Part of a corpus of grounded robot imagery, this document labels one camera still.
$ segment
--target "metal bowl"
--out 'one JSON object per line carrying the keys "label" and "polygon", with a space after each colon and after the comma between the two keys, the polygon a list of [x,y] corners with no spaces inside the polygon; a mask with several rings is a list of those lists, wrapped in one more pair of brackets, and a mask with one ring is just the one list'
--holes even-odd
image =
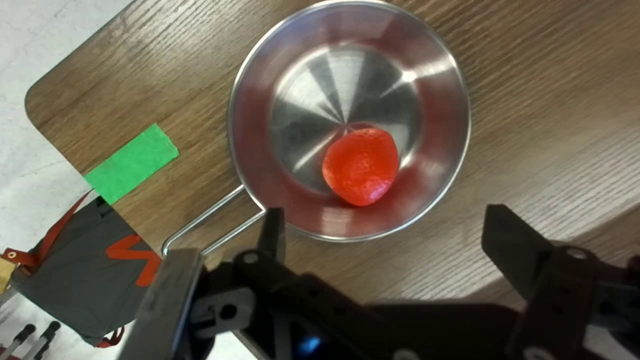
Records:
{"label": "metal bowl", "polygon": [[[327,146],[351,127],[389,130],[398,180],[368,208],[338,201],[323,178]],[[385,3],[323,3],[274,26],[236,79],[230,151],[260,207],[291,228],[336,242],[393,234],[450,189],[470,139],[456,61],[417,16]]]}

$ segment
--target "green sticky note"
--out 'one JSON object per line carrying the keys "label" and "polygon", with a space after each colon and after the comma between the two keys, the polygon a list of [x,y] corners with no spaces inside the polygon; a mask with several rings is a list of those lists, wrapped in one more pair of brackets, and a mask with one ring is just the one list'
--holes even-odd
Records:
{"label": "green sticky note", "polygon": [[177,156],[175,142],[152,125],[84,178],[109,204],[115,204]]}

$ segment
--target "screw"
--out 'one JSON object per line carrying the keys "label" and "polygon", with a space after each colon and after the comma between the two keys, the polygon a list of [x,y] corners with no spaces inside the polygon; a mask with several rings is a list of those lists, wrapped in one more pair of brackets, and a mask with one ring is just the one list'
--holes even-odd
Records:
{"label": "screw", "polygon": [[393,360],[420,360],[420,357],[411,348],[398,348]]}
{"label": "screw", "polygon": [[524,360],[556,360],[546,348],[529,346],[523,353]]}
{"label": "screw", "polygon": [[244,255],[242,263],[244,265],[256,265],[258,263],[258,255],[256,253]]}
{"label": "screw", "polygon": [[582,249],[568,249],[566,255],[577,259],[577,260],[584,260],[586,259],[586,253]]}

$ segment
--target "wood grain surface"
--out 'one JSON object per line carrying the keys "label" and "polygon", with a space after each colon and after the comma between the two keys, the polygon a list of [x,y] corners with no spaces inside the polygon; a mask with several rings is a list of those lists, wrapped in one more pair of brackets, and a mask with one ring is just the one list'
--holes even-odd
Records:
{"label": "wood grain surface", "polygon": [[[32,86],[36,129],[81,171],[158,122],[181,158],[116,211],[152,244],[239,184],[227,100],[256,41],[301,0],[140,0]],[[481,251],[485,207],[605,260],[640,255],[640,3],[395,4],[432,25],[461,62],[474,130],[450,195],[408,230],[336,247],[291,236],[288,265],[359,301],[498,292]],[[242,201],[191,234],[207,244],[252,214]],[[222,251],[251,247],[256,228]]]}

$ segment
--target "pan handle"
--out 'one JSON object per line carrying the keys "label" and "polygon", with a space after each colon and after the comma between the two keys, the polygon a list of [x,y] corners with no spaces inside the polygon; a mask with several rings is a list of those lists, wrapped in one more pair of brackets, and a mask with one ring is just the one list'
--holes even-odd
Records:
{"label": "pan handle", "polygon": [[[187,232],[191,232],[192,228],[196,228],[200,223],[205,223],[208,217],[216,214],[220,208],[225,208],[228,202],[233,202],[234,198],[239,198],[239,195],[242,195],[247,189],[244,184],[240,184],[239,189],[234,189],[233,192],[228,192],[225,198],[220,198],[216,204],[212,204],[210,208],[207,208],[203,214],[199,214],[192,223],[189,223],[187,227],[182,227],[178,232],[175,232],[172,236],[169,236],[163,242],[163,255],[167,257],[169,251],[172,249],[175,242],[178,242]],[[256,224],[265,214],[267,208],[258,207],[258,214],[255,214],[252,218],[244,220],[242,224],[239,224],[236,228],[233,228],[230,232],[227,232],[222,238],[210,242],[207,249],[200,251],[203,257],[208,257],[210,253],[214,253],[216,249],[225,247],[228,241],[236,238],[240,232],[244,232],[247,228],[251,228],[252,224]]]}

